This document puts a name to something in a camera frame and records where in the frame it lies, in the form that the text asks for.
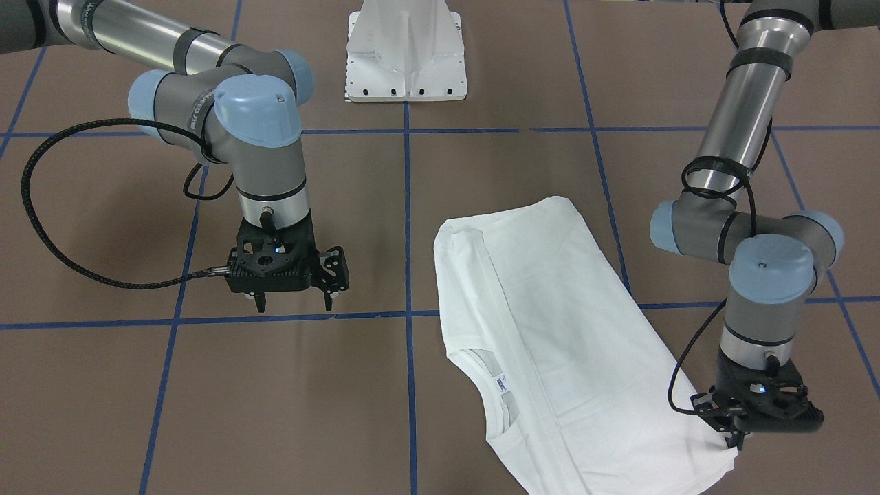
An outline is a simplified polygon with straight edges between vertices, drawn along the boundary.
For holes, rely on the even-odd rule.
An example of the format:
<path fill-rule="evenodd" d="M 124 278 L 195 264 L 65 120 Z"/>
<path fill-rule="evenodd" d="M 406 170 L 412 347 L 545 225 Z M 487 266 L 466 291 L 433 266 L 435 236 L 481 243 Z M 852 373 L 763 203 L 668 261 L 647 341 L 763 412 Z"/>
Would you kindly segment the white long-sleeve printed shirt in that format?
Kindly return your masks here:
<path fill-rule="evenodd" d="M 675 358 L 571 201 L 456 217 L 434 240 L 449 360 L 531 494 L 699 494 L 736 451 L 672 410 Z"/>

